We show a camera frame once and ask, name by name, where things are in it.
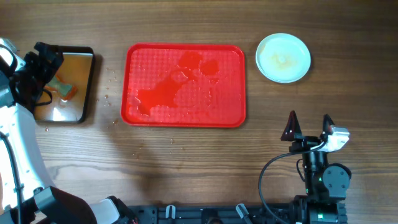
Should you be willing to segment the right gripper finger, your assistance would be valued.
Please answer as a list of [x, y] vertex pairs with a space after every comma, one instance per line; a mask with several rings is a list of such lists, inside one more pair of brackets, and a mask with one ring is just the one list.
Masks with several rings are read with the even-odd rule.
[[287, 125], [280, 137], [280, 140], [290, 142], [302, 140], [302, 131], [294, 110], [292, 110], [289, 114]]
[[333, 120], [330, 118], [328, 114], [323, 116], [323, 126], [322, 126], [322, 133], [320, 135], [320, 139], [326, 139], [327, 136], [332, 135], [332, 127], [334, 126]]

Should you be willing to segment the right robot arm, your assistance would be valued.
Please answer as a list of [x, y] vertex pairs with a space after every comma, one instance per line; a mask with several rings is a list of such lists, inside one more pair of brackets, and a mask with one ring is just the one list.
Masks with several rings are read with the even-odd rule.
[[323, 117], [319, 137], [304, 136], [297, 115], [289, 114], [280, 138], [292, 145], [290, 152], [302, 155], [306, 194], [297, 195], [289, 205], [289, 223], [344, 224], [348, 222], [345, 204], [352, 173], [344, 165], [328, 162], [327, 155], [338, 151], [349, 141], [349, 131], [338, 127], [328, 114]]

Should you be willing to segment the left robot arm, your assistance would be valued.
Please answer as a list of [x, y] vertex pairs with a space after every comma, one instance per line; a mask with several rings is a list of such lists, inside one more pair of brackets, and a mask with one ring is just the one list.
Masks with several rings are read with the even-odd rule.
[[137, 223], [137, 215], [109, 196], [88, 204], [54, 186], [37, 144], [34, 109], [64, 61], [63, 48], [37, 42], [24, 58], [1, 39], [1, 223]]

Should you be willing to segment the orange green sponge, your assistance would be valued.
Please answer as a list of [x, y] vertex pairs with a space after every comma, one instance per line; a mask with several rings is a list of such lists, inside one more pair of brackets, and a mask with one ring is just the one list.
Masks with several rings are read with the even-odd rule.
[[70, 100], [77, 92], [77, 87], [65, 83], [58, 75], [55, 75], [45, 86], [45, 89], [58, 93], [63, 100]]

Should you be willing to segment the light blue plate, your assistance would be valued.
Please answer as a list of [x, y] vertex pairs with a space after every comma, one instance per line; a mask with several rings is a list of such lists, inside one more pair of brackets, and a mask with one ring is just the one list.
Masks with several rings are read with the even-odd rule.
[[298, 72], [310, 70], [311, 55], [308, 47], [294, 35], [276, 33], [265, 37], [257, 46], [256, 65], [269, 75], [286, 79]]
[[294, 74], [292, 77], [287, 77], [286, 79], [282, 79], [282, 78], [277, 77], [276, 75], [269, 75], [268, 73], [266, 73], [265, 70], [263, 70], [260, 67], [258, 68], [258, 70], [269, 80], [276, 82], [276, 83], [283, 83], [283, 84], [299, 81], [306, 75], [306, 73], [298, 72], [298, 74]]

